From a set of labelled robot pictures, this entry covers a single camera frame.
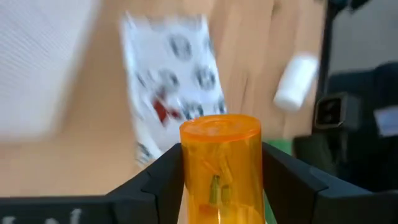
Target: black circular icon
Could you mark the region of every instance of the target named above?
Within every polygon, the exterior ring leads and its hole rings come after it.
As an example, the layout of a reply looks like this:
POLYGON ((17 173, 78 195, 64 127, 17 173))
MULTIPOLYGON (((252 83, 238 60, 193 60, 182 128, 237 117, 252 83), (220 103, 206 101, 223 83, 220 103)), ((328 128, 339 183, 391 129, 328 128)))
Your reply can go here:
POLYGON ((165 87, 167 91, 176 91, 180 86, 180 82, 176 74, 169 69, 162 69, 159 71, 159 77, 162 80, 162 86, 165 87))
POLYGON ((209 67, 196 68, 195 78, 202 90, 212 90, 216 85, 216 75, 209 67))
POLYGON ((188 61, 192 58, 192 46, 186 37, 172 35, 169 41, 175 57, 182 61, 188 61))

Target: red graphic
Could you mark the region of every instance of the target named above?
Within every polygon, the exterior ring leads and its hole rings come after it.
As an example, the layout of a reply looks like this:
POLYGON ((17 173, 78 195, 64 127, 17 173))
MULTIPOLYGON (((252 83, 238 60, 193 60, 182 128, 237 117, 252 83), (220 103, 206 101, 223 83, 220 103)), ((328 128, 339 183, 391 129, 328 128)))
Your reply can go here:
POLYGON ((181 114, 172 108, 167 109, 163 102, 165 100, 166 92, 163 89, 161 89, 160 93, 157 95, 155 101, 153 102, 152 106, 156 110, 157 116, 159 117, 160 122, 164 125, 166 122, 166 119, 171 116, 174 119, 182 119, 181 114))

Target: green object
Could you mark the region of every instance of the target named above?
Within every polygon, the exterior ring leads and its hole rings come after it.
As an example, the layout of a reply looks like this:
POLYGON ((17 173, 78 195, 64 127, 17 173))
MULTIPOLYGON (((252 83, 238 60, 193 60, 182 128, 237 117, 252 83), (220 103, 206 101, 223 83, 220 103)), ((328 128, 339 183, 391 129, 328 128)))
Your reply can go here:
MULTIPOLYGON (((278 148, 279 150, 292 155, 292 141, 283 140, 283 139, 276 139, 267 141, 268 144, 278 148)), ((264 203, 266 209, 266 221, 267 224, 277 224, 274 212, 271 209, 271 205, 268 202, 267 195, 264 193, 264 203)))

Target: orange lid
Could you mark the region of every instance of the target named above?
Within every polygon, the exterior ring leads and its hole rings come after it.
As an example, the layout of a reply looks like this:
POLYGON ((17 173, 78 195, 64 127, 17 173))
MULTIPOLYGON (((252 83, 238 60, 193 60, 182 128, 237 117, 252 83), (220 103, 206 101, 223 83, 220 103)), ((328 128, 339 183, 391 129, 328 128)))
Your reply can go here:
POLYGON ((203 142, 236 141, 261 133, 260 121, 243 114, 202 116, 180 126, 181 140, 203 142))

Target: white card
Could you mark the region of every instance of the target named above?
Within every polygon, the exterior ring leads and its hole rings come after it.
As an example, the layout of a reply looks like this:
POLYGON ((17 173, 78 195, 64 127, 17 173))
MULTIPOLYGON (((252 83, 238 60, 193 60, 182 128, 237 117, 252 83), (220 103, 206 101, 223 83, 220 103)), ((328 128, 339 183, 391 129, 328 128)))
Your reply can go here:
POLYGON ((382 137, 398 135, 398 106, 376 110, 374 117, 379 128, 379 134, 382 137))

